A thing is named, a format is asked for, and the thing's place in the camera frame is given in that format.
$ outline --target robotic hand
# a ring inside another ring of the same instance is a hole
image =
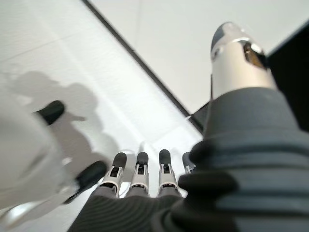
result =
[[[163,181],[160,190],[172,187],[173,192],[149,198],[147,178],[134,176],[139,181],[118,199],[119,182],[105,182],[70,232],[308,230],[309,135],[299,129],[277,90],[263,50],[228,22],[215,32],[211,61],[204,139],[184,154],[186,175],[178,182],[187,197],[175,195],[178,186]],[[160,163],[161,181],[172,180],[164,177],[165,170],[171,171],[166,160]],[[141,166],[145,174],[145,163],[137,162],[137,174]],[[110,187],[111,194],[105,194],[103,188]]]

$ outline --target ribbed rubber surface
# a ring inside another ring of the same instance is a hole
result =
[[[69,232],[149,232],[152,216],[172,206],[181,197],[116,199],[92,196],[71,225]]]

